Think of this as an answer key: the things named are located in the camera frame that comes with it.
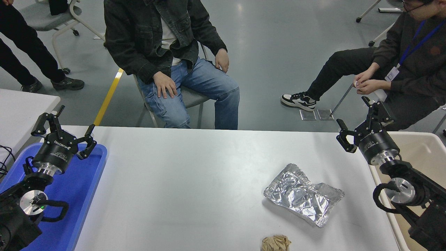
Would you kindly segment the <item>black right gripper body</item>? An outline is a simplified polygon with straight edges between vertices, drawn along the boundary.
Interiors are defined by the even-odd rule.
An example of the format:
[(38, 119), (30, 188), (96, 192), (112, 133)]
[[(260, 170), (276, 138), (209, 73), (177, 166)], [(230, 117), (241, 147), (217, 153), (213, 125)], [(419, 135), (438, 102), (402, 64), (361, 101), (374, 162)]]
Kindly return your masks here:
[(355, 145), (366, 160), (395, 159), (399, 154), (399, 147), (384, 130), (378, 133), (359, 133), (355, 137)]

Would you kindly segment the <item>person's left hand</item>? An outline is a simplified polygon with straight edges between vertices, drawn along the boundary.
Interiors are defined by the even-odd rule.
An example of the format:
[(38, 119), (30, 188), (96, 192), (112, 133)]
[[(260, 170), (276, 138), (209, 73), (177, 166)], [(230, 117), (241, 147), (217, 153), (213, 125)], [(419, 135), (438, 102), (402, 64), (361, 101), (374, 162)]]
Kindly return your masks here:
[(229, 64), (230, 63), (227, 50), (224, 48), (219, 49), (217, 54), (215, 55), (215, 68), (223, 71), (224, 73), (227, 73)]
[(356, 89), (356, 92), (359, 95), (368, 95), (375, 92), (378, 89), (380, 89), (380, 81), (375, 79), (370, 79), (360, 84), (360, 87)]

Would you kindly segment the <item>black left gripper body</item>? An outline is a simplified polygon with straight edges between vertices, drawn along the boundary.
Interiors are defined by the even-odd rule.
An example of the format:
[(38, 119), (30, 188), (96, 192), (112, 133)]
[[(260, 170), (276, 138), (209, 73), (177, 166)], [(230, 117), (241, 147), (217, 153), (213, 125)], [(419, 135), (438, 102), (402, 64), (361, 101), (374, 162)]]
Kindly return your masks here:
[(43, 168), (46, 164), (57, 167), (58, 171), (66, 171), (75, 153), (77, 146), (69, 145), (76, 137), (46, 137), (34, 157), (34, 167)]

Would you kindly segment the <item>person's right hand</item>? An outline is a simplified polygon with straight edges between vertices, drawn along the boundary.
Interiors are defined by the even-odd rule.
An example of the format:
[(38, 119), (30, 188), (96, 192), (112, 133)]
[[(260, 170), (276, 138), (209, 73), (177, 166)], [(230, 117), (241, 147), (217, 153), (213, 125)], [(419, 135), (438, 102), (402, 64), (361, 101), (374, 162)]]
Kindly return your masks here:
[(360, 87), (360, 84), (362, 84), (365, 81), (368, 81), (375, 73), (375, 70), (369, 68), (368, 70), (365, 70), (362, 73), (359, 73), (356, 75), (353, 79), (352, 86), (358, 89)]
[(154, 84), (157, 87), (158, 98), (163, 97), (167, 99), (169, 95), (171, 98), (177, 96), (177, 88), (175, 82), (166, 74), (158, 71), (153, 75)]

